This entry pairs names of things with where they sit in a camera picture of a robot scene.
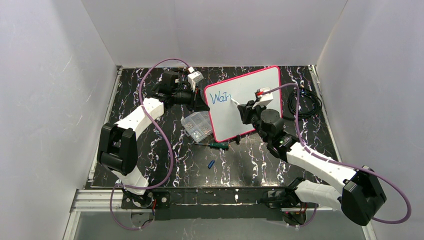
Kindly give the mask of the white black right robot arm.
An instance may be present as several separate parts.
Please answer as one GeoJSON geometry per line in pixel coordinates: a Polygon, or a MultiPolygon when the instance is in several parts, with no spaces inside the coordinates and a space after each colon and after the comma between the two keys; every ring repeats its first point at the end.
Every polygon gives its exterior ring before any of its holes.
{"type": "Polygon", "coordinates": [[[300,139],[284,131],[284,120],[278,111],[261,106],[250,100],[238,104],[237,110],[243,124],[252,125],[266,144],[267,150],[276,158],[298,166],[319,177],[324,183],[314,183],[296,178],[284,192],[269,194],[265,202],[273,207],[278,202],[291,204],[315,203],[341,211],[352,222],[366,226],[387,201],[384,190],[373,175],[373,170],[364,170],[331,163],[307,152],[300,139]]]}

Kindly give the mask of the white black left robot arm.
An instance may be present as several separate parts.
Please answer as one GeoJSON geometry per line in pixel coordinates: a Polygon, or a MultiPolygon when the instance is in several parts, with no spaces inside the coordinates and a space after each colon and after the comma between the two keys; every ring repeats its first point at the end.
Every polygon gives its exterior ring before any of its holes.
{"type": "Polygon", "coordinates": [[[140,106],[116,123],[102,126],[97,162],[116,175],[131,195],[141,197],[150,189],[148,179],[137,167],[141,133],[173,105],[185,105],[193,112],[209,111],[197,87],[203,78],[193,67],[189,67],[187,79],[178,72],[165,71],[140,106]]]}

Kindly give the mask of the blue marker cap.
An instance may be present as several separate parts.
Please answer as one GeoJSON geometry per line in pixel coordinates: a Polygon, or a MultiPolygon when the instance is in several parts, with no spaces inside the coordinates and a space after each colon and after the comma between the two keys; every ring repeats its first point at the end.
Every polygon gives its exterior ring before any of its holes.
{"type": "Polygon", "coordinates": [[[212,160],[208,165],[207,165],[207,167],[208,167],[208,169],[211,169],[213,166],[214,166],[214,164],[215,164],[215,160],[212,160]]]}

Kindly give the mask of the white blue marker pen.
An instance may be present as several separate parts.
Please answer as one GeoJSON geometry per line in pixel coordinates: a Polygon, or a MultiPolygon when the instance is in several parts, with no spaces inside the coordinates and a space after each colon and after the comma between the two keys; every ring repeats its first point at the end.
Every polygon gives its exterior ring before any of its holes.
{"type": "Polygon", "coordinates": [[[236,101],[235,99],[233,99],[233,98],[231,98],[230,99],[235,105],[237,105],[237,106],[239,106],[240,105],[240,103],[238,102],[238,101],[236,101]]]}

